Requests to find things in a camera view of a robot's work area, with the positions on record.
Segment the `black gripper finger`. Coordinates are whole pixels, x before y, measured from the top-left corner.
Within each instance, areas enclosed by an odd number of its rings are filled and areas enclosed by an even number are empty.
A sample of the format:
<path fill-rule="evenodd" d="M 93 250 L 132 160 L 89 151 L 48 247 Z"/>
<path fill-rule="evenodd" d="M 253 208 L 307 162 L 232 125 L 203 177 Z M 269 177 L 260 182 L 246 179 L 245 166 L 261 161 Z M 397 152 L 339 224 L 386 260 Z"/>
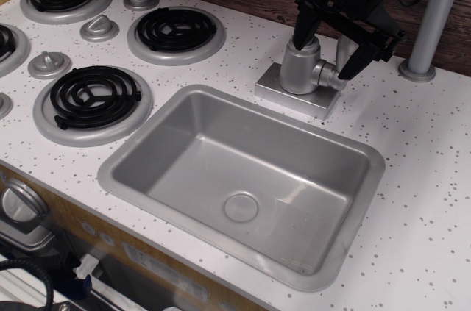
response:
<path fill-rule="evenodd" d="M 298 10 L 292 41 L 296 50 L 302 50 L 312 41 L 321 19 L 318 12 L 309 4 L 300 4 Z"/>
<path fill-rule="evenodd" d="M 337 71 L 341 80 L 351 80 L 372 61 L 379 60 L 383 47 L 373 42 L 357 44 L 353 41 L 337 43 Z"/>

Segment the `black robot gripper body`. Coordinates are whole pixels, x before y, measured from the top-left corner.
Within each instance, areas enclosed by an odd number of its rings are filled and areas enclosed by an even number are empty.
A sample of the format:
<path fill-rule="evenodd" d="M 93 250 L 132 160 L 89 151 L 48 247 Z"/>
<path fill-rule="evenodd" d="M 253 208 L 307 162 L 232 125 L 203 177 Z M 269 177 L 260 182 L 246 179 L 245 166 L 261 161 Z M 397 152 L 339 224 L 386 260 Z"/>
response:
<path fill-rule="evenodd" d="M 357 44 L 373 42 L 383 47 L 379 60 L 388 61 L 406 33 L 387 13 L 383 0 L 296 0 L 311 5 L 321 22 Z"/>

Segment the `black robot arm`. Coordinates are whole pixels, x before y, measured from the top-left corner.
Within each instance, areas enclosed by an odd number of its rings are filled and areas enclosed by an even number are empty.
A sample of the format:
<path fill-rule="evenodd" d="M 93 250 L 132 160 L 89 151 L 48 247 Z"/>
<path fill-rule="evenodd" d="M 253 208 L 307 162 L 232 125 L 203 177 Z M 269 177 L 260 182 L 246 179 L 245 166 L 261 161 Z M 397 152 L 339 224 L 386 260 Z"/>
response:
<path fill-rule="evenodd" d="M 406 32 L 387 13 L 383 0 L 296 0 L 299 10 L 293 44 L 301 50 L 325 22 L 358 45 L 339 71 L 351 80 L 371 62 L 389 61 Z"/>

